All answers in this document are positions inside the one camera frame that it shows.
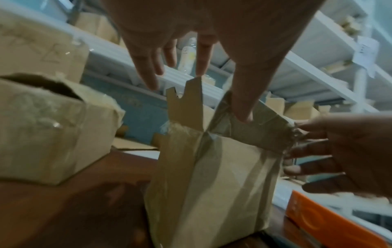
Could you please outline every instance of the shelf post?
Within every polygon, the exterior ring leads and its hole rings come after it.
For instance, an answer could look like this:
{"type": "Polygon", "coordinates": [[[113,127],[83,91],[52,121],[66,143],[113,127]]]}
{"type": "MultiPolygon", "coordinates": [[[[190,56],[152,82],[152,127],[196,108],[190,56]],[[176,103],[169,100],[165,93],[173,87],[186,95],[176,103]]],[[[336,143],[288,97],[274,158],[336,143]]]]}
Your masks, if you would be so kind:
{"type": "MultiPolygon", "coordinates": [[[[367,8],[369,9],[368,15],[363,22],[363,28],[360,35],[365,37],[371,37],[373,33],[373,17],[374,17],[374,6],[376,4],[375,0],[367,0],[367,8]]],[[[365,111],[365,101],[366,101],[366,89],[368,84],[368,72],[365,68],[357,66],[358,69],[355,72],[354,78],[354,93],[357,96],[358,102],[354,104],[351,108],[353,113],[363,113],[365,111]]]]}

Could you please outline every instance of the wooden table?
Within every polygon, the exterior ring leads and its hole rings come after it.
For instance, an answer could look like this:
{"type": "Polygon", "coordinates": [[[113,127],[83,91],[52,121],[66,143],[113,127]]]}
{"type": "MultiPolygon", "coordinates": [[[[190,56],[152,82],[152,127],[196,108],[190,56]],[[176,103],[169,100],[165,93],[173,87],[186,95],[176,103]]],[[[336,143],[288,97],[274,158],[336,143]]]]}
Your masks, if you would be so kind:
{"type": "MultiPolygon", "coordinates": [[[[60,186],[0,181],[2,248],[152,248],[143,191],[156,160],[118,151],[60,186]]],[[[267,230],[312,247],[274,207],[267,230]]],[[[226,248],[268,247],[254,234],[226,248]]]]}

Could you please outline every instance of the paper tag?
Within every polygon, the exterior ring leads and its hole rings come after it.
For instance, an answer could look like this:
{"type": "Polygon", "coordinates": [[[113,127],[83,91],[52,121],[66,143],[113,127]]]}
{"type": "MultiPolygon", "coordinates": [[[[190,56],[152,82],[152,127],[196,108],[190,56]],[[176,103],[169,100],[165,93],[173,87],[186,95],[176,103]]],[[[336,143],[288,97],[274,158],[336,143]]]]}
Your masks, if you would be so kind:
{"type": "Polygon", "coordinates": [[[358,47],[352,61],[367,70],[369,77],[374,78],[374,63],[379,52],[380,43],[372,38],[358,36],[358,47]]]}

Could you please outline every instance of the hand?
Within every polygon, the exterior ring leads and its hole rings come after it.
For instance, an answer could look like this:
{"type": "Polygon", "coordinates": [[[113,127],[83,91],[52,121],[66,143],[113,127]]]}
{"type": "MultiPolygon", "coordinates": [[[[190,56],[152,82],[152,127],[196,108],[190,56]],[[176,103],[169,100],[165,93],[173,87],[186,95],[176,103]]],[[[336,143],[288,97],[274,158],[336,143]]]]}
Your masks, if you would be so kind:
{"type": "Polygon", "coordinates": [[[102,0],[150,89],[168,66],[176,65],[176,43],[198,33],[196,75],[209,65],[221,42],[236,63],[232,111],[241,121],[266,90],[277,67],[324,0],[102,0]]]}
{"type": "Polygon", "coordinates": [[[339,173],[303,185],[310,193],[366,192],[392,197],[392,115],[330,115],[300,124],[304,139],[323,139],[294,147],[290,158],[331,157],[288,166],[287,175],[339,173]]]}

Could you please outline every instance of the table surface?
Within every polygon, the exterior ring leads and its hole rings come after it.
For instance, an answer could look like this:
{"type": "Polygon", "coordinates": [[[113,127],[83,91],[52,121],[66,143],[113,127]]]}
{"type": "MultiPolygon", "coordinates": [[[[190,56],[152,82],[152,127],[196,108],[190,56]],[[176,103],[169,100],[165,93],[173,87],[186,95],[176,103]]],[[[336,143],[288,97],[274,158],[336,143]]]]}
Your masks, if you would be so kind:
{"type": "MultiPolygon", "coordinates": [[[[0,181],[3,248],[152,248],[143,191],[157,160],[112,151],[60,186],[0,181]]],[[[310,241],[273,207],[267,233],[310,241]]],[[[268,247],[259,234],[225,248],[268,247]]]]}

